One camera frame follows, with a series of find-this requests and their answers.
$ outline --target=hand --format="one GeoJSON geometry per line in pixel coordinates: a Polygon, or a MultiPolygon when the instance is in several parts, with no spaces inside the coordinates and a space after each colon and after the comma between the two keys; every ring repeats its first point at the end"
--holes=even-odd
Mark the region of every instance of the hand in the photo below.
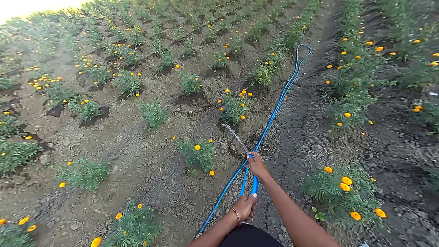
{"type": "Polygon", "coordinates": [[[258,152],[250,152],[249,154],[254,156],[254,158],[252,158],[250,155],[247,155],[248,167],[250,167],[252,174],[255,175],[261,182],[267,178],[270,178],[271,175],[265,167],[265,164],[258,152]]]}
{"type": "Polygon", "coordinates": [[[253,211],[256,209],[256,193],[251,194],[250,196],[240,196],[233,207],[239,216],[239,221],[243,222],[249,217],[252,217],[253,211]]]}

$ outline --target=yellow marigold flower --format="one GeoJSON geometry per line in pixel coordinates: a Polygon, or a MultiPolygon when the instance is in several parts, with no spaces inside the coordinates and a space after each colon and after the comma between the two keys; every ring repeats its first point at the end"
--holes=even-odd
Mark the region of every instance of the yellow marigold flower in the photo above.
{"type": "Polygon", "coordinates": [[[349,187],[349,185],[345,184],[345,183],[340,183],[340,188],[344,191],[350,191],[351,187],[349,187]]]}
{"type": "Polygon", "coordinates": [[[375,208],[374,211],[375,211],[375,213],[376,213],[379,217],[381,217],[381,218],[387,218],[387,215],[385,214],[385,212],[384,212],[382,209],[380,209],[380,208],[375,208]]]}
{"type": "Polygon", "coordinates": [[[351,217],[354,218],[355,220],[358,220],[358,221],[361,220],[361,215],[360,215],[359,213],[357,213],[357,212],[354,211],[354,212],[350,212],[349,214],[350,214],[351,217]]]}
{"type": "Polygon", "coordinates": [[[331,167],[324,167],[323,170],[325,170],[325,172],[329,172],[329,173],[334,172],[334,170],[331,167]]]}
{"type": "Polygon", "coordinates": [[[31,225],[31,226],[26,230],[26,232],[31,232],[31,231],[35,230],[36,227],[37,227],[37,225],[31,225]]]}
{"type": "Polygon", "coordinates": [[[342,182],[347,184],[347,185],[351,185],[352,184],[352,179],[350,179],[348,177],[342,177],[342,182]]]}
{"type": "Polygon", "coordinates": [[[28,217],[24,217],[23,219],[21,219],[21,220],[18,222],[18,225],[23,225],[24,223],[28,222],[29,219],[30,219],[30,216],[28,216],[28,217]]]}
{"type": "Polygon", "coordinates": [[[101,243],[101,241],[102,241],[101,237],[97,237],[97,238],[93,239],[90,247],[97,247],[101,243]]]}

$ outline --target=blue hose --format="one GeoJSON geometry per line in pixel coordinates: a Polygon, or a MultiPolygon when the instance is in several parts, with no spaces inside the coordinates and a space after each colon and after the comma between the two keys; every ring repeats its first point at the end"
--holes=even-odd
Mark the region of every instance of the blue hose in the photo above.
{"type": "MultiPolygon", "coordinates": [[[[276,108],[274,109],[273,113],[271,114],[271,118],[270,121],[267,124],[267,127],[265,127],[264,133],[262,134],[261,138],[259,139],[258,144],[256,144],[255,148],[253,149],[254,152],[257,152],[259,149],[259,146],[262,143],[262,140],[265,137],[265,134],[268,131],[268,128],[270,127],[271,123],[273,122],[274,118],[277,115],[277,112],[279,110],[279,108],[281,107],[282,101],[284,100],[285,96],[288,93],[288,90],[290,90],[291,86],[293,85],[294,81],[297,79],[297,77],[299,76],[299,72],[300,72],[300,67],[302,66],[302,63],[309,57],[309,55],[311,55],[311,53],[313,52],[313,50],[304,44],[300,44],[297,49],[296,49],[296,60],[295,60],[295,67],[294,67],[294,72],[291,75],[291,78],[288,80],[288,82],[285,84],[284,89],[282,91],[282,94],[279,98],[279,101],[277,102],[276,108]],[[309,52],[308,54],[299,62],[299,48],[303,46],[308,48],[309,52]]],[[[221,202],[221,199],[223,198],[223,196],[226,194],[227,189],[229,189],[230,184],[232,184],[233,180],[235,180],[236,176],[238,175],[238,173],[242,170],[242,168],[245,166],[245,164],[247,163],[248,160],[245,160],[244,163],[238,168],[238,170],[235,172],[235,175],[233,175],[232,179],[227,183],[226,187],[224,188],[223,192],[221,193],[221,195],[219,196],[215,206],[213,207],[212,211],[210,212],[209,216],[207,217],[206,222],[204,223],[203,227],[201,227],[201,230],[199,231],[198,234],[201,234],[204,232],[204,229],[206,228],[207,224],[209,223],[210,219],[213,216],[213,213],[215,213],[216,209],[218,208],[219,203],[221,202]]],[[[239,193],[239,196],[241,196],[244,193],[244,188],[245,188],[245,180],[247,179],[247,173],[248,173],[248,169],[249,167],[247,167],[247,169],[245,170],[244,173],[244,180],[242,182],[242,186],[241,186],[241,191],[239,193]]],[[[258,185],[259,185],[259,181],[258,178],[256,176],[253,176],[253,187],[252,187],[252,194],[256,193],[258,191],[258,185]]]]}

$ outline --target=bracelet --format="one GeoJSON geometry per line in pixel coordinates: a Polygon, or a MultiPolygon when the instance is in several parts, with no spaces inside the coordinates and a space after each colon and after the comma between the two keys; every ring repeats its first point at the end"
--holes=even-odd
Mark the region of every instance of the bracelet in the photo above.
{"type": "Polygon", "coordinates": [[[238,226],[241,226],[241,221],[239,220],[239,216],[238,216],[238,213],[236,212],[235,208],[231,207],[230,209],[233,210],[233,212],[235,212],[236,218],[238,218],[238,226]]]}

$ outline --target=flower field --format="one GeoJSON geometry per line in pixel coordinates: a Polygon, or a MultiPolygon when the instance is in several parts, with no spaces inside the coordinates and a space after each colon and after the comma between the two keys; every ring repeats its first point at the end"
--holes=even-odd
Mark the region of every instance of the flower field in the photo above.
{"type": "MultiPolygon", "coordinates": [[[[259,149],[273,177],[343,246],[437,246],[434,16],[429,0],[93,0],[12,18],[0,247],[188,245],[245,159],[222,124],[255,146],[299,44],[313,54],[259,149]]],[[[290,246],[258,199],[253,223],[290,246]]]]}

